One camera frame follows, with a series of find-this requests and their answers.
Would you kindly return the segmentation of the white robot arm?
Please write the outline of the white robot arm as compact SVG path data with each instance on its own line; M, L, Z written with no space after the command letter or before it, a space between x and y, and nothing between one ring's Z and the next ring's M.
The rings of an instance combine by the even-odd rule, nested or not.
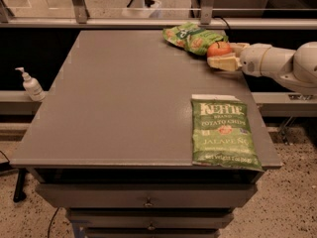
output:
M317 94L317 43L309 42L297 50L269 44L230 43L231 52L209 56L210 67L241 70L255 77L269 77L279 85L303 95Z

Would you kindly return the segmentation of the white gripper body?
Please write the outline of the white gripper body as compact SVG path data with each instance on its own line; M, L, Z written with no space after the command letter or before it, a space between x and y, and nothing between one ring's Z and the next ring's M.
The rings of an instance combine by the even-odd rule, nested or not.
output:
M253 44L243 49L240 54L242 72L247 75L260 77L264 54L271 48L268 44Z

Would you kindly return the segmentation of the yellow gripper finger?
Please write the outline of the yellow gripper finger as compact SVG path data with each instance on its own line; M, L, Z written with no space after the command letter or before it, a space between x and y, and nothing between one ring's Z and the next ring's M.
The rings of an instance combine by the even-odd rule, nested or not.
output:
M210 67L226 71L236 71L241 67L240 59L236 56L235 53L210 57L207 59L207 63Z
M246 49L249 46L249 43L230 43L230 47L236 55L239 55L242 50Z

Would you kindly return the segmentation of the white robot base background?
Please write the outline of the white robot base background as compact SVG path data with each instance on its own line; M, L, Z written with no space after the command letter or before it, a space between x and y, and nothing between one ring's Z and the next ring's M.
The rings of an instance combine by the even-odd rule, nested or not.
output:
M126 18L159 18L161 14L159 0L130 0L122 10Z

